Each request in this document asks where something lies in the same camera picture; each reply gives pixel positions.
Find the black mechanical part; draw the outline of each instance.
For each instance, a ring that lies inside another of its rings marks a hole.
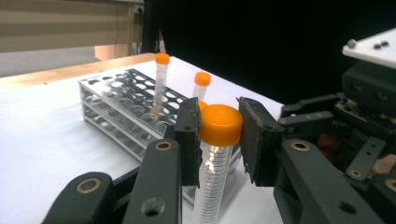
[[[396,169],[387,175],[375,175],[365,194],[366,201],[387,223],[396,220]]]
[[[349,105],[347,102],[337,102],[334,106],[334,116],[348,123],[354,129],[361,130],[366,135],[385,140],[387,143],[380,157],[389,153],[396,154],[396,123],[384,119],[377,112]]]
[[[366,180],[385,144],[384,140],[372,136],[369,137],[347,167],[346,174],[352,179]]]
[[[245,97],[240,97],[238,102],[244,118],[239,144],[246,172],[256,186],[272,187],[283,128],[259,102]]]
[[[309,114],[285,117],[278,122],[285,128],[285,138],[312,138],[327,133],[332,124],[332,113],[318,111]]]
[[[284,105],[280,113],[281,118],[289,117],[293,114],[306,114],[316,111],[328,110],[335,102],[343,99],[343,94],[327,94],[314,98],[303,99],[293,105]]]
[[[380,114],[396,117],[396,70],[359,61],[343,74],[346,98]]]
[[[290,216],[290,210],[296,205],[279,205],[285,223],[384,223],[315,145],[302,139],[285,140],[280,165],[290,182],[280,182],[278,185],[291,183],[289,188],[295,190],[303,208],[299,216],[293,215],[299,219],[291,221],[284,217]],[[285,199],[292,194],[282,193],[282,190],[277,190],[276,203],[290,202]]]
[[[107,223],[115,201],[109,175],[96,172],[80,175],[62,190],[43,224]]]
[[[183,186],[198,186],[199,167],[202,163],[202,150],[199,130],[201,129],[201,110],[198,98],[190,98],[180,104],[175,125],[175,140],[181,150],[181,182]]]
[[[122,223],[181,223],[177,141],[160,139],[148,145]]]

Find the screw hole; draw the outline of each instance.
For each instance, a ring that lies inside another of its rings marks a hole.
[[[338,204],[338,207],[343,210],[344,212],[351,214],[351,215],[355,215],[358,212],[356,211],[356,208],[351,205],[350,203],[345,203],[345,202],[340,202]]]
[[[141,212],[147,217],[160,215],[165,209],[165,202],[162,198],[153,197],[145,200],[141,207]]]
[[[172,144],[170,142],[160,142],[157,145],[155,145],[155,148],[157,148],[158,150],[164,151],[164,150],[171,148],[171,146],[172,146]]]
[[[308,145],[302,142],[293,142],[291,143],[291,146],[299,151],[308,151],[310,149]]]

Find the conical tube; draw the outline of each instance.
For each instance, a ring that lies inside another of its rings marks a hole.
[[[230,158],[241,136],[242,115],[227,105],[207,105],[201,111],[203,162],[200,188],[195,190],[193,222],[216,223]]]

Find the test tube rack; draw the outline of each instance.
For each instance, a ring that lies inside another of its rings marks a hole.
[[[142,161],[147,145],[162,139],[168,125],[174,125],[179,105],[188,98],[166,87],[159,118],[150,112],[154,106],[155,80],[137,71],[125,69],[103,73],[78,82],[84,120],[107,134]],[[240,160],[236,146],[229,174]],[[183,187],[183,196],[194,202],[195,187]]]

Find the wooden surface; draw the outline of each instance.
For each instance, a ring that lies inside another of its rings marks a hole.
[[[132,64],[146,63],[153,61],[154,59],[154,53],[144,53],[98,63],[85,63],[81,65],[52,69],[42,72],[34,72],[13,77],[2,77],[0,78],[0,91],[10,91],[17,88],[48,83],[65,78],[84,76],[91,73],[97,73]]]

